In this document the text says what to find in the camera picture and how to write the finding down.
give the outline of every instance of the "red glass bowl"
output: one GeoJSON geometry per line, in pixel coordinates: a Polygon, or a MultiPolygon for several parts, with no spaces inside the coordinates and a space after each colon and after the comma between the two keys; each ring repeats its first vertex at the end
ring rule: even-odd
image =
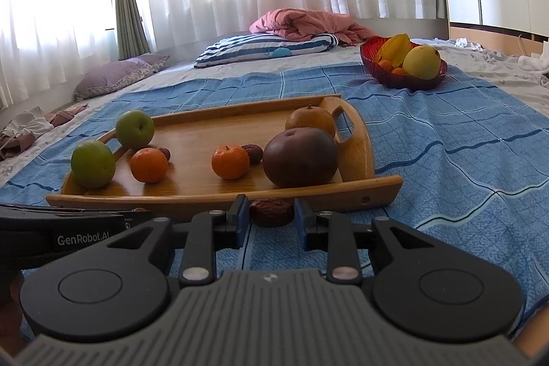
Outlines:
{"type": "MultiPolygon", "coordinates": [[[[389,38],[382,38],[381,36],[373,36],[368,38],[360,46],[360,57],[362,58],[362,64],[368,69],[370,74],[378,80],[378,83],[388,88],[409,88],[410,90],[429,90],[437,87],[443,82],[448,71],[448,64],[446,61],[440,60],[439,74],[433,79],[421,79],[411,75],[399,75],[396,73],[387,72],[373,59],[377,55],[378,50],[383,44],[385,44],[389,38]]],[[[410,43],[412,48],[417,47],[419,44],[410,43]]]]}

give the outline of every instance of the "striped pillow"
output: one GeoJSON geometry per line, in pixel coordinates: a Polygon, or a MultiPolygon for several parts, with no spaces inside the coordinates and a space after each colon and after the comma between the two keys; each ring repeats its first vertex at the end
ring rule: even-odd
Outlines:
{"type": "Polygon", "coordinates": [[[233,36],[209,46],[197,58],[194,66],[208,67],[230,62],[320,53],[330,50],[337,44],[339,39],[331,33],[322,33],[314,36],[310,41],[301,42],[288,41],[268,33],[233,36]]]}

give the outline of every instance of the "blue sheet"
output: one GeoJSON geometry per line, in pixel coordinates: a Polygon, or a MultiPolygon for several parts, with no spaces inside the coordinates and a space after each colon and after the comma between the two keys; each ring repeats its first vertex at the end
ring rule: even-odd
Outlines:
{"type": "MultiPolygon", "coordinates": [[[[0,201],[47,204],[45,195],[59,190],[75,145],[111,130],[130,109],[161,115],[331,93],[340,93],[367,123],[376,174],[404,178],[391,205],[352,212],[352,219],[368,223],[388,215],[507,269],[522,286],[526,320],[549,295],[549,119],[456,67],[430,92],[386,89],[361,64],[347,63],[129,93],[44,150],[0,189],[0,201]]],[[[350,132],[344,121],[338,125],[350,132]]],[[[367,254],[360,255],[364,273],[371,274],[367,254]]],[[[218,254],[220,271],[325,264],[324,253],[299,249],[292,225],[251,226],[243,249],[218,254]]]]}

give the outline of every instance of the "metal rivet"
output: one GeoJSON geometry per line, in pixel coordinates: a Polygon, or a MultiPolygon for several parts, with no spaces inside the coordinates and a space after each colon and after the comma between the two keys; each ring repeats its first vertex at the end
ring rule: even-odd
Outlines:
{"type": "Polygon", "coordinates": [[[353,267],[336,267],[331,271],[331,275],[341,281],[350,281],[358,277],[359,271],[353,267]]]}
{"type": "Polygon", "coordinates": [[[210,272],[203,267],[189,267],[183,270],[181,276],[188,281],[202,281],[210,276],[210,272]]]}

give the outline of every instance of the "hand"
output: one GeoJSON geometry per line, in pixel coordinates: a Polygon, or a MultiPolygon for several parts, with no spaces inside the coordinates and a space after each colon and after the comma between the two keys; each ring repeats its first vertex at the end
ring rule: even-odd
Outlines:
{"type": "Polygon", "coordinates": [[[9,287],[9,300],[0,305],[0,347],[15,357],[26,345],[21,335],[23,311],[19,305],[19,291],[24,281],[23,274],[17,272],[9,287]]]}
{"type": "Polygon", "coordinates": [[[515,338],[513,344],[527,357],[536,356],[549,343],[549,306],[536,313],[515,338]]]}

